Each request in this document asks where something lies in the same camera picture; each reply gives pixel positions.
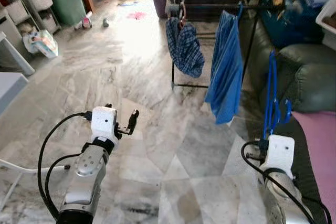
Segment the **white box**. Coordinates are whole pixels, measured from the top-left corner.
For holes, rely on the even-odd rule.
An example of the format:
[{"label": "white box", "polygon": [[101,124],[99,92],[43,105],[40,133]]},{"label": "white box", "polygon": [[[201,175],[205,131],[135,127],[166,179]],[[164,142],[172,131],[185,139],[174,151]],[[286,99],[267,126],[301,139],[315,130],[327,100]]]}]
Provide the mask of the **white box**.
[{"label": "white box", "polygon": [[48,30],[48,32],[52,34],[57,27],[53,16],[50,15],[49,17],[44,18],[42,21],[43,21],[43,24],[46,26],[46,29]]},{"label": "white box", "polygon": [[28,80],[21,73],[0,72],[0,114],[27,85]]},{"label": "white box", "polygon": [[322,26],[324,38],[322,43],[336,50],[336,29],[327,25],[322,20],[326,16],[331,16],[336,12],[336,0],[328,0],[323,6],[320,14],[316,17],[316,23]]},{"label": "white box", "polygon": [[17,0],[5,8],[14,23],[19,22],[28,16],[21,0]]},{"label": "white box", "polygon": [[37,11],[46,10],[53,5],[53,0],[31,0]]}]

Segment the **black wire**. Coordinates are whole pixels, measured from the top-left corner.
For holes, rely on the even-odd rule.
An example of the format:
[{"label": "black wire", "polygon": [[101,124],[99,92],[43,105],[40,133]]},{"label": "black wire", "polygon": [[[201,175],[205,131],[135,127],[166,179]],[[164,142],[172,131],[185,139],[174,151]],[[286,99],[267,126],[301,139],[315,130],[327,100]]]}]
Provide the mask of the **black wire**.
[{"label": "black wire", "polygon": [[57,210],[55,204],[53,203],[53,200],[51,199],[51,196],[50,196],[50,193],[49,193],[49,179],[50,179],[51,172],[53,171],[54,167],[59,162],[61,162],[62,160],[66,159],[66,158],[77,157],[79,155],[80,155],[80,153],[79,154],[73,154],[73,155],[67,155],[67,156],[61,157],[61,158],[57,159],[51,165],[51,167],[49,168],[49,171],[48,171],[47,176],[46,176],[46,181],[45,181],[45,191],[46,191],[47,200],[49,201],[50,207],[53,209],[54,212],[58,212],[58,210]]},{"label": "black wire", "polygon": [[242,146],[241,149],[241,156],[243,157],[243,160],[251,166],[254,170],[262,174],[264,177],[272,181],[275,185],[277,185],[287,196],[294,201],[294,203],[301,209],[301,211],[304,213],[304,215],[307,217],[308,221],[310,224],[316,224],[314,219],[310,216],[310,214],[307,212],[307,210],[304,208],[304,206],[287,190],[282,186],[280,183],[278,183],[275,179],[273,179],[271,176],[269,176],[267,173],[265,173],[263,170],[260,170],[257,166],[252,164],[245,156],[245,148],[248,145],[259,145],[258,141],[252,141],[252,142],[247,142]]},{"label": "black wire", "polygon": [[48,201],[45,192],[43,191],[43,186],[42,186],[42,179],[41,179],[41,167],[42,167],[42,158],[43,158],[43,152],[44,149],[46,147],[46,144],[49,140],[49,138],[51,137],[51,135],[54,133],[54,131],[60,127],[66,120],[69,120],[70,118],[74,118],[75,116],[85,116],[85,113],[76,113],[76,114],[72,114],[67,116],[66,118],[62,119],[58,124],[56,124],[56,126],[48,133],[48,135],[46,136],[46,138],[44,139],[44,142],[42,144],[41,150],[40,150],[40,154],[38,157],[38,165],[37,165],[37,184],[38,184],[38,190],[41,194],[41,197],[45,203],[45,205],[47,206],[49,212],[51,213],[51,215],[53,216],[53,218],[55,220],[57,220],[58,218],[58,210],[55,211],[55,209],[52,207],[52,205],[50,204],[50,202]]},{"label": "black wire", "polygon": [[256,161],[263,161],[264,160],[264,158],[262,158],[262,157],[254,157],[253,155],[248,154],[248,153],[246,153],[246,158],[253,159],[253,160],[256,160]]},{"label": "black wire", "polygon": [[323,211],[324,211],[324,213],[327,217],[327,224],[332,224],[331,215],[329,213],[329,210],[320,200],[316,200],[316,199],[309,198],[309,197],[306,197],[306,196],[303,196],[303,199],[315,202],[316,204],[320,205],[320,207],[323,209]]}]

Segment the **plaid shirt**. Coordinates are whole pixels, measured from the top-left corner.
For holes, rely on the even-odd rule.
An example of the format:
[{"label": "plaid shirt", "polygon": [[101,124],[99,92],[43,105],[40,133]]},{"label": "plaid shirt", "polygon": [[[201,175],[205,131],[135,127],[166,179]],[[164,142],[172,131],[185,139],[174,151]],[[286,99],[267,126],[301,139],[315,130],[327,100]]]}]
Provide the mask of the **plaid shirt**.
[{"label": "plaid shirt", "polygon": [[174,64],[183,73],[200,77],[204,65],[199,41],[196,38],[196,28],[186,23],[179,31],[179,19],[171,18],[166,23],[167,42]]}]

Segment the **white shelf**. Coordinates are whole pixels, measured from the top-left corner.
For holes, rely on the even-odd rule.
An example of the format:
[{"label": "white shelf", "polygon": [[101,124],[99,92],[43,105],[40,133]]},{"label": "white shelf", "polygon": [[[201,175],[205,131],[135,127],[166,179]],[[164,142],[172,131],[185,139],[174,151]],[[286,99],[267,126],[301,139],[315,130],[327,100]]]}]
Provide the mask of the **white shelf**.
[{"label": "white shelf", "polygon": [[61,29],[61,26],[55,26],[55,28],[49,31],[51,34],[54,34],[57,30]]},{"label": "white shelf", "polygon": [[40,9],[36,9],[36,11],[39,13],[39,12],[42,12],[43,10],[49,10],[51,7],[53,6],[53,4],[52,5],[50,5],[49,7],[45,7],[45,8],[40,8]]},{"label": "white shelf", "polygon": [[27,14],[27,16],[25,16],[24,18],[20,19],[19,21],[17,22],[14,22],[14,24],[17,26],[18,24],[22,23],[23,21],[26,21],[27,19],[30,18],[30,15]]}]

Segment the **pink object on floor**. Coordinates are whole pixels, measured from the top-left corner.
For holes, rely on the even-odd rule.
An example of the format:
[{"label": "pink object on floor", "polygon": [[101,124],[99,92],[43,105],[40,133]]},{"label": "pink object on floor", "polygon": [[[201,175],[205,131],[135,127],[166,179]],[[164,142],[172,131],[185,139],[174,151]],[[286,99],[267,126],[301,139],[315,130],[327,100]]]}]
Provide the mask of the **pink object on floor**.
[{"label": "pink object on floor", "polygon": [[143,19],[146,16],[146,13],[143,12],[136,12],[136,13],[131,13],[130,15],[127,16],[127,18],[134,18],[136,20]]},{"label": "pink object on floor", "polygon": [[322,202],[336,223],[336,113],[293,112],[306,136],[310,162]]}]

